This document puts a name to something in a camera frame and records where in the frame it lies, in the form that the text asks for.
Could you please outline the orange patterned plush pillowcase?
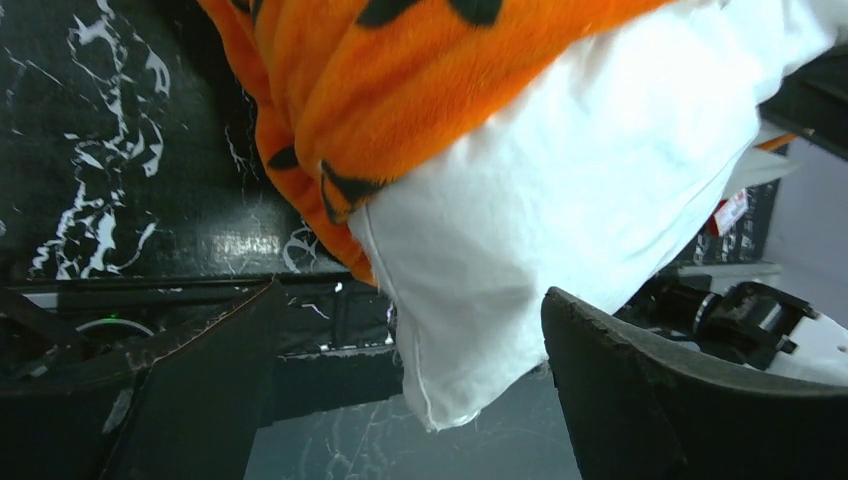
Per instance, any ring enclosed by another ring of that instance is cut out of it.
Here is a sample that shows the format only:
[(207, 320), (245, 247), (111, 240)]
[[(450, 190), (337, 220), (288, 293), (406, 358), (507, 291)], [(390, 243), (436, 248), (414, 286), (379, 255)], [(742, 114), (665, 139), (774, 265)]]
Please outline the orange patterned plush pillowcase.
[(215, 1), (274, 187), (365, 283), (347, 227), (385, 186), (506, 106), (571, 44), (658, 8), (621, 1)]

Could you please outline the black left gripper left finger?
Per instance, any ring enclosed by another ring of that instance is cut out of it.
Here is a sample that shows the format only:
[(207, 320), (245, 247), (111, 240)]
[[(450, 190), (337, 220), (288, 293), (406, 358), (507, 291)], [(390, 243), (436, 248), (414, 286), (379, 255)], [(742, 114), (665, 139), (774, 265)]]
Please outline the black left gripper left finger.
[(3, 291), (4, 313), (40, 320), (60, 357), (30, 381), (1, 384), (5, 479), (239, 479), (270, 396), (269, 282), (154, 336), (93, 357), (71, 327)]

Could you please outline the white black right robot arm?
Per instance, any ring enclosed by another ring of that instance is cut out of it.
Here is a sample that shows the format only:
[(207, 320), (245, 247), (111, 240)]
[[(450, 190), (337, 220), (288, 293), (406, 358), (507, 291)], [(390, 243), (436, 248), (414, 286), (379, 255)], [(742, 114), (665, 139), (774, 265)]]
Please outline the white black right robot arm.
[(642, 319), (559, 288), (545, 346), (585, 479), (843, 479), (847, 331), (758, 282), (649, 281)]

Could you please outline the white pillow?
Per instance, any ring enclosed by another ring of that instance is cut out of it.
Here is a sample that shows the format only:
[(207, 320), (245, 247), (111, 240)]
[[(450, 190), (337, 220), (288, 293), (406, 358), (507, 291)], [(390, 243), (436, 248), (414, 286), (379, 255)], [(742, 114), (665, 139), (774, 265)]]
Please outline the white pillow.
[(424, 427), (471, 422), (546, 359), (550, 287), (623, 306), (750, 184), (758, 106), (846, 38), (843, 1), (672, 2), (570, 46), (359, 208)]

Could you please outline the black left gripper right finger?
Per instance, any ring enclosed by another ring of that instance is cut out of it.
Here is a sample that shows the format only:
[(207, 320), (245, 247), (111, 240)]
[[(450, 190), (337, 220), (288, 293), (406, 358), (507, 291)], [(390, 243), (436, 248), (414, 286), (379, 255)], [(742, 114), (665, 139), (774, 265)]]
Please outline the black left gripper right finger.
[(541, 321), (585, 479), (843, 479), (847, 390), (720, 360), (560, 289)]

